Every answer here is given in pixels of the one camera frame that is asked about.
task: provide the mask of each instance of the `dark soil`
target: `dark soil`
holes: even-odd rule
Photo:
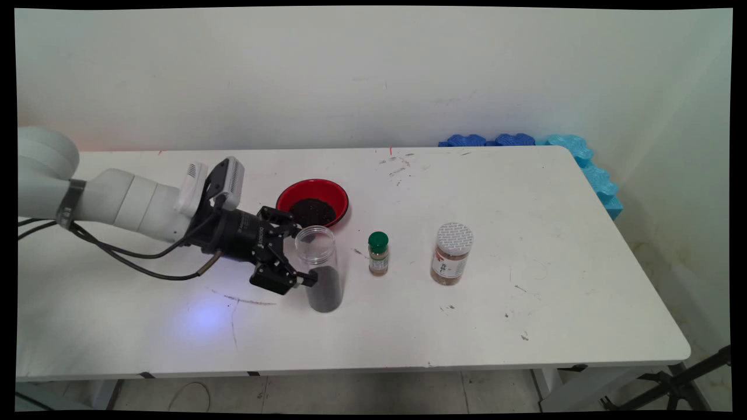
[[[315,198],[306,198],[293,204],[291,214],[301,227],[324,226],[337,217],[332,206]]]

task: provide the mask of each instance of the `black cable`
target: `black cable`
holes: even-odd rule
[[[79,236],[79,235],[77,235],[77,236],[80,239],[83,239],[84,241],[90,242],[91,244],[94,244],[94,245],[96,245],[98,247],[106,247],[108,250],[112,250],[114,252],[117,252],[117,253],[120,253],[120,254],[124,254],[126,256],[131,256],[131,257],[140,258],[140,259],[158,259],[158,258],[161,258],[162,256],[165,256],[166,254],[170,253],[171,251],[175,250],[177,247],[179,247],[183,243],[185,243],[186,240],[188,240],[189,238],[191,238],[192,236],[194,236],[194,234],[196,234],[200,229],[202,229],[203,227],[205,227],[205,225],[207,225],[208,223],[210,223],[216,216],[217,216],[217,213],[213,213],[213,214],[209,215],[202,223],[200,223],[194,229],[192,229],[191,231],[187,232],[184,236],[182,236],[181,239],[179,239],[178,241],[174,242],[173,244],[171,244],[170,247],[166,248],[165,250],[163,250],[163,251],[161,251],[160,253],[157,253],[157,254],[133,253],[132,251],[127,251],[127,250],[124,250],[122,248],[115,247],[114,245],[107,244],[105,242],[101,242],[100,240],[94,238],[93,235],[91,235],[90,233],[87,234],[87,237]]]
[[[23,232],[22,234],[18,235],[18,240],[20,241],[21,239],[25,238],[26,236],[29,236],[30,234],[32,234],[32,233],[34,233],[34,232],[38,232],[38,231],[40,231],[41,229],[46,229],[46,228],[48,228],[48,227],[50,227],[50,226],[54,226],[54,225],[56,225],[56,224],[57,224],[57,222],[56,222],[56,221],[51,221],[51,222],[48,222],[48,223],[44,223],[43,225],[39,225],[39,226],[37,226],[37,227],[34,227],[34,228],[32,228],[32,229],[29,229],[29,230],[27,230],[26,232]]]
[[[84,239],[84,240],[87,240],[89,238],[89,239],[92,239],[93,241],[98,241],[98,239],[94,238],[93,235],[91,235],[90,233],[88,233],[88,231],[86,229],[83,229],[77,223],[75,223],[75,222],[71,223],[70,227],[71,227],[70,232],[72,232],[73,235],[75,235],[75,236],[77,236],[77,237],[79,237],[81,239]],[[213,258],[209,259],[208,262],[206,262],[197,272],[192,273],[192,274],[188,274],[187,276],[167,276],[165,274],[155,273],[153,271],[150,271],[150,270],[147,270],[145,268],[142,268],[141,266],[139,266],[139,265],[133,263],[132,261],[129,261],[128,259],[125,259],[121,255],[115,253],[113,250],[109,250],[107,247],[105,247],[103,245],[98,245],[98,244],[96,244],[96,242],[92,242],[92,243],[94,243],[97,247],[101,248],[105,253],[109,254],[112,258],[114,258],[117,261],[123,263],[124,265],[127,265],[128,267],[133,268],[133,269],[135,269],[135,270],[137,270],[137,271],[139,271],[139,272],[141,272],[143,274],[147,274],[147,275],[149,275],[151,277],[155,277],[157,279],[162,279],[162,280],[181,281],[181,280],[189,280],[189,279],[193,279],[195,277],[199,277],[203,273],[205,273],[205,271],[207,271],[207,269],[210,268],[213,265],[213,263],[220,257],[220,253],[216,253],[213,256]]]
[[[18,227],[26,226],[29,223],[40,222],[42,220],[48,220],[48,219],[36,219],[36,218],[33,218],[33,219],[21,220],[20,222],[18,222]]]

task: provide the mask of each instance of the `light blue foam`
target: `light blue foam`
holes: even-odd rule
[[[618,200],[617,197],[612,197],[610,201],[604,205],[604,208],[607,210],[607,214],[610,215],[612,220],[615,220],[622,212],[622,203],[620,203],[620,200]]]
[[[581,168],[581,172],[592,185],[602,204],[607,204],[617,194],[617,184],[610,181],[610,173],[597,167],[593,162]]]
[[[563,146],[568,149],[579,167],[586,167],[592,160],[594,151],[586,147],[586,140],[577,135],[551,135],[542,145]]]

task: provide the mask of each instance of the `floor tile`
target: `floor tile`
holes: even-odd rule
[[[45,391],[49,391],[55,395],[63,396],[67,389],[70,381],[67,380],[53,380],[49,382],[34,382],[34,385],[43,388]]]
[[[666,366],[657,366],[657,367],[649,368],[645,372],[642,372],[642,373],[656,374],[660,371],[665,371],[669,373],[669,368],[667,368]],[[560,378],[562,379],[564,383],[568,382],[570,379],[573,378],[574,375],[578,374],[576,372],[570,372],[570,371],[559,371],[559,373],[560,373]],[[655,386],[656,386],[655,382],[651,382],[649,380],[636,379],[630,382],[629,384],[621,387],[620,389],[617,389],[614,392],[611,392],[610,394],[608,394],[607,397],[610,398],[613,404],[621,405],[621,404],[627,403],[628,401],[642,394],[643,392],[646,392],[649,389],[654,388]],[[667,402],[668,402],[668,397],[663,396],[663,397],[658,398],[655,401],[652,401],[649,404],[646,404],[645,406],[639,408],[638,410],[666,410]],[[692,407],[690,407],[690,404],[687,401],[681,400],[680,403],[677,405],[677,410],[692,410]],[[604,408],[602,407],[599,401],[594,401],[593,403],[584,407],[580,411],[604,411]]]
[[[464,371],[462,375],[470,414],[539,412],[531,371]]]
[[[263,413],[467,413],[462,378],[455,372],[274,376]]]
[[[125,380],[114,409],[168,411],[171,405],[172,411],[204,412],[209,393],[212,413],[260,413],[266,382],[266,377]]]

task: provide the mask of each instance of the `plastic container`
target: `plastic container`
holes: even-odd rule
[[[472,231],[461,223],[446,223],[438,228],[430,276],[438,284],[457,284],[464,273],[473,242]]]
[[[296,250],[304,271],[317,274],[317,283],[305,288],[309,305],[317,312],[334,311],[342,303],[335,235],[324,226],[306,227],[296,236]]]
[[[389,237],[384,232],[368,237],[368,270],[374,276],[383,276],[389,270]]]

